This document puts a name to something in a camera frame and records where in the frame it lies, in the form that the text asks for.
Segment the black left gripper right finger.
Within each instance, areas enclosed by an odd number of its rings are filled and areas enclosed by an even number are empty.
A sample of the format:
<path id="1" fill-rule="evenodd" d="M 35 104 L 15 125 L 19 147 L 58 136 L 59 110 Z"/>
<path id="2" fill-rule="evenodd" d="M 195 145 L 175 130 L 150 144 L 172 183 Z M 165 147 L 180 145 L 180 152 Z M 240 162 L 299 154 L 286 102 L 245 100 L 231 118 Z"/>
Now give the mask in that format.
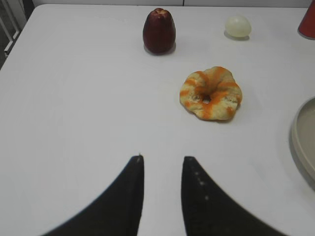
<path id="1" fill-rule="evenodd" d="M 192 156 L 183 161 L 181 202 L 188 236 L 282 235 L 230 198 Z"/>

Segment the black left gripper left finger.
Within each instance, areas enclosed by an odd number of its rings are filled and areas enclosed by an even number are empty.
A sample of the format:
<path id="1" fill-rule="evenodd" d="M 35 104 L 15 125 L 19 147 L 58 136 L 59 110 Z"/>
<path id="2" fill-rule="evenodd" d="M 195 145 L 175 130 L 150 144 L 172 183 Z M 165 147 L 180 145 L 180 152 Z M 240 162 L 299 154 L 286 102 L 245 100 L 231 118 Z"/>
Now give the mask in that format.
<path id="1" fill-rule="evenodd" d="M 46 236 L 136 236 L 144 200 L 144 158 L 133 156 L 90 205 Z"/>

